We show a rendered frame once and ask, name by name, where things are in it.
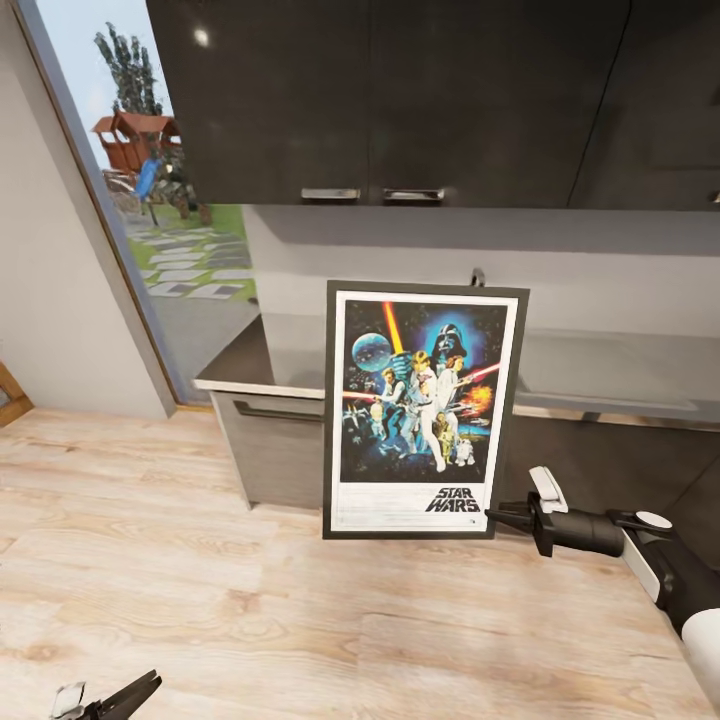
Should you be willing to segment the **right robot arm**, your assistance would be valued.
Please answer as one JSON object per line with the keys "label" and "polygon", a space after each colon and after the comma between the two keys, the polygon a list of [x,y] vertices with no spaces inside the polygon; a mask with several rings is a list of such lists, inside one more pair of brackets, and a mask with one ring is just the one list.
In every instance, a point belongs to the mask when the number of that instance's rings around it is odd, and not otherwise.
{"label": "right robot arm", "polygon": [[[647,511],[607,509],[604,515],[568,508],[548,468],[530,470],[538,492],[526,501],[500,501],[484,514],[534,536],[539,553],[553,547],[623,558],[653,600],[661,619],[686,644],[708,694],[720,702],[720,570],[683,545],[675,526]],[[664,618],[662,618],[664,616]]]}

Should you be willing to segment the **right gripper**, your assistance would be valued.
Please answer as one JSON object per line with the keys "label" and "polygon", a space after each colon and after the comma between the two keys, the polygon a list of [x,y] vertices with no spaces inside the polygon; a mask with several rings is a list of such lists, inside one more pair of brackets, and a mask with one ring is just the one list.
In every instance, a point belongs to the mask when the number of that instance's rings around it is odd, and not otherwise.
{"label": "right gripper", "polygon": [[486,509],[484,514],[534,536],[539,553],[552,557],[553,547],[590,551],[594,543],[591,518],[585,510],[568,508],[568,513],[545,513],[540,506],[539,492],[528,492],[526,501],[500,501],[498,510]]}

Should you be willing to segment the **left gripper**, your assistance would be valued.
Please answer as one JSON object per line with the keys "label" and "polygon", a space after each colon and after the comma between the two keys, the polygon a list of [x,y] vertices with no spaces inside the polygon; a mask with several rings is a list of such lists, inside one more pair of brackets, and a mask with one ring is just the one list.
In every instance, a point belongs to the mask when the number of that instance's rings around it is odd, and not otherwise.
{"label": "left gripper", "polygon": [[76,720],[128,720],[129,717],[161,686],[162,677],[156,669],[138,678],[107,700],[90,702]]}

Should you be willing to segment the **poster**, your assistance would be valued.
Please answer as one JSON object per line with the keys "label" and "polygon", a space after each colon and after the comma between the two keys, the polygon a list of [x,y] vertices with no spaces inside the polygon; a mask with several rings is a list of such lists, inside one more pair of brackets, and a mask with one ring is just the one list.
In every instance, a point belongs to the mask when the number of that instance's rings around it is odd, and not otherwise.
{"label": "poster", "polygon": [[529,295],[327,281],[324,540],[496,539]]}

